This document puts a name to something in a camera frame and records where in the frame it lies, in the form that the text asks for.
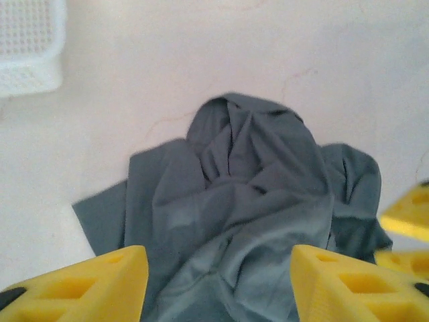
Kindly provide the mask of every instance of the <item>gray cloth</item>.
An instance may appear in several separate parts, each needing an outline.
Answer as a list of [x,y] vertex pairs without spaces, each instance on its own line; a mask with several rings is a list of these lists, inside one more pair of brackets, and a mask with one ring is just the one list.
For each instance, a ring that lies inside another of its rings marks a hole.
[[373,261],[391,246],[380,184],[370,156],[318,146],[292,110],[227,94],[185,140],[132,156],[126,181],[74,210],[95,254],[146,247],[143,321],[297,321],[292,247]]

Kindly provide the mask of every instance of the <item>white plastic crate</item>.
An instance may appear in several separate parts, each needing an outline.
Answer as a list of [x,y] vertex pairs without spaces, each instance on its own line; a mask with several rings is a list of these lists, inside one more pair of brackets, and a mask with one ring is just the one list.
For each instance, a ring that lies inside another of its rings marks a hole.
[[65,0],[0,0],[0,97],[62,84]]

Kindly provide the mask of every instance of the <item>floor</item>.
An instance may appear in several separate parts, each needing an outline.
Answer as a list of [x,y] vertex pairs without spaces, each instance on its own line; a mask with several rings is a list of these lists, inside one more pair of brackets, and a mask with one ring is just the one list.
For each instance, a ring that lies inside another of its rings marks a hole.
[[69,1],[63,86],[0,101],[0,289],[93,256],[70,204],[227,91],[374,156],[382,211],[429,177],[428,16],[426,0]]

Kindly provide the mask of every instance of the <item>crack on surface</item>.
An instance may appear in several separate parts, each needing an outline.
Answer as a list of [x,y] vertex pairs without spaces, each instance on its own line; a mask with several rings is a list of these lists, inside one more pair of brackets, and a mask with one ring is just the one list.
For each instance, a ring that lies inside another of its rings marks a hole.
[[318,71],[314,67],[310,67],[310,68],[304,69],[300,72],[296,72],[295,74],[290,75],[289,77],[287,77],[284,80],[283,87],[282,87],[282,103],[283,104],[285,103],[286,90],[288,89],[289,82],[297,80],[297,79],[299,79],[303,76],[309,75],[309,74],[317,75]]

